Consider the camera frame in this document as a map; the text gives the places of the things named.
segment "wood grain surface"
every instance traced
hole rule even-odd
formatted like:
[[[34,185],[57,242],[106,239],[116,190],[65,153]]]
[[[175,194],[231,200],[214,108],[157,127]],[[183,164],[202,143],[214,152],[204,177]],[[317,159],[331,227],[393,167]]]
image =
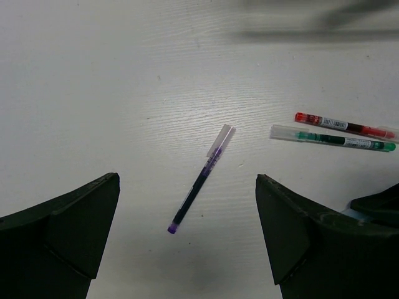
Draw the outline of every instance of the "wood grain surface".
[[[399,128],[398,42],[247,42],[232,38],[240,9],[228,0],[0,2],[0,216],[121,176],[88,298],[281,298],[258,173],[338,211],[398,182],[397,152],[269,139],[297,111]],[[168,234],[225,123],[234,138]]]

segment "purple pen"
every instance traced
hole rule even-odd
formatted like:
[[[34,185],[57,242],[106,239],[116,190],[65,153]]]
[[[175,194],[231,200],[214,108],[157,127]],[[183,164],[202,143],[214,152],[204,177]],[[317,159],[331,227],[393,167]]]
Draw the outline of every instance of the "purple pen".
[[[175,218],[173,218],[172,223],[169,225],[168,232],[174,234],[177,231],[181,221],[185,217],[188,209],[193,203],[195,197],[199,193],[202,185],[205,183],[212,169],[214,168],[216,162],[220,159],[220,156],[223,154],[223,151],[226,149],[228,143],[234,135],[236,129],[232,126],[224,125],[222,130],[220,131],[218,137],[214,141],[211,149],[209,150],[207,157],[209,157],[208,161],[205,163],[204,168],[201,173],[197,177],[193,187],[190,189],[186,199],[183,201],[183,204],[179,208],[176,213]]]

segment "red pen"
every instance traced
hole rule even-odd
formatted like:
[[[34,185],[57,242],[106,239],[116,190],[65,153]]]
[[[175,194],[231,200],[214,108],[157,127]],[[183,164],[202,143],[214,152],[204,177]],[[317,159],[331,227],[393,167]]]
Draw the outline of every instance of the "red pen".
[[[297,112],[295,114],[295,121],[298,123],[307,123],[308,125],[323,126],[324,128],[331,128],[339,131],[346,131],[349,133],[355,133],[358,135],[374,137],[399,143],[399,130],[382,126],[379,128],[372,128],[370,126],[356,125],[355,123],[333,120],[331,118],[305,114],[301,112]]]

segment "pen cap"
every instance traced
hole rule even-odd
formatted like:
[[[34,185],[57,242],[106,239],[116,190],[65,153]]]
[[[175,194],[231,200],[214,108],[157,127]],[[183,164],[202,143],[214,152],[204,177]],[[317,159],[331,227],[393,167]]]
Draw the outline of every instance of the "pen cap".
[[[389,128],[387,126],[379,126],[378,129],[386,131],[385,137],[381,137],[381,139],[399,143],[398,129]]]
[[[309,132],[309,129],[295,128],[293,126],[279,126],[272,125],[270,130],[271,139],[291,140],[291,141],[304,141],[298,139],[298,133]]]
[[[224,125],[206,156],[210,157],[217,151],[220,151],[219,156],[222,155],[235,132],[235,127]]]

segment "barcode label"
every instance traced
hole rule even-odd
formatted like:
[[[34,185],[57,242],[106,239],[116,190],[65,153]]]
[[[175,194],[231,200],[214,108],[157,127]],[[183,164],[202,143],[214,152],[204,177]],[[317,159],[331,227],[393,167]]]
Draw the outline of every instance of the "barcode label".
[[[369,140],[345,138],[344,146],[349,148],[371,148],[372,142]]]
[[[328,128],[346,130],[348,128],[348,123],[339,120],[332,120],[331,118],[322,118],[320,126],[326,126]]]

